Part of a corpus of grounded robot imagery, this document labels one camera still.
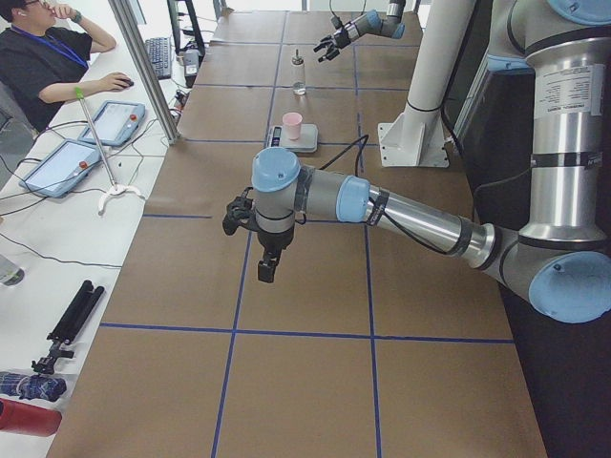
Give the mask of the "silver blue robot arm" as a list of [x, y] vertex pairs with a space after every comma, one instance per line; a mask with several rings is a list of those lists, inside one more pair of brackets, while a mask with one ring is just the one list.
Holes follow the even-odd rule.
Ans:
[[496, 1], [488, 68], [532, 74], [533, 96], [510, 91], [510, 111], [461, 131], [472, 212], [451, 215], [367, 180], [306, 166], [282, 147], [253, 160], [245, 222], [271, 282], [298, 214], [365, 223], [465, 260], [563, 323], [610, 309], [609, 219], [597, 210], [604, 92], [610, 64], [606, 1]]
[[333, 10], [330, 10], [331, 24], [335, 32], [322, 38], [313, 49], [314, 52], [325, 51], [318, 57], [318, 61], [333, 60], [340, 54], [340, 50], [367, 34], [400, 39], [405, 30], [405, 24], [402, 22], [405, 6], [405, 0], [391, 0], [385, 18], [382, 18], [376, 10], [369, 10], [363, 11], [358, 17], [347, 22], [343, 22]]

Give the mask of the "person's right hand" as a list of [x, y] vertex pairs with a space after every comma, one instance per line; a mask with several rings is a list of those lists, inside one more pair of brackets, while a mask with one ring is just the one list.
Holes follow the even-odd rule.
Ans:
[[106, 76], [108, 91], [120, 92], [134, 85], [132, 79], [124, 73], [109, 73]]

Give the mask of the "person's left hand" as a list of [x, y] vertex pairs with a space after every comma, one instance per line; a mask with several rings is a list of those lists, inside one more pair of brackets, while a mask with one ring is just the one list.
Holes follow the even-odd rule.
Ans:
[[68, 4], [52, 4], [49, 9], [58, 19], [74, 20], [78, 16], [78, 11]]

